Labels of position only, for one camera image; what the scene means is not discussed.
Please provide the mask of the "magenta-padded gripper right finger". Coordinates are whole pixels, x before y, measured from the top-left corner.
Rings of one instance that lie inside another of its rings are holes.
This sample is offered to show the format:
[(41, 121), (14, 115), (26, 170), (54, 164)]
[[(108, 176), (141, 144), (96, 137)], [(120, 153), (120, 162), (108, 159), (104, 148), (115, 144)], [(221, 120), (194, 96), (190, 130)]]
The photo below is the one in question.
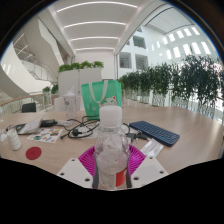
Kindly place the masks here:
[(144, 155), (134, 146), (129, 146), (129, 161), (126, 183), (128, 188), (140, 188), (168, 175), (154, 157)]

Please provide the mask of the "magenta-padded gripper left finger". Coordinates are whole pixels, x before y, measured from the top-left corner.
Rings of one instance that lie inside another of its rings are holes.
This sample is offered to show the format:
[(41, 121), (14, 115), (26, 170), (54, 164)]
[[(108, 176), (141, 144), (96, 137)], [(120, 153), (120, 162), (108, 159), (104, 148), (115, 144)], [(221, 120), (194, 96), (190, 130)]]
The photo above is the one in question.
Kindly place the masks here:
[(94, 157), (95, 148), (87, 149), (78, 158), (70, 158), (58, 176), (84, 188), (97, 189), (99, 175)]

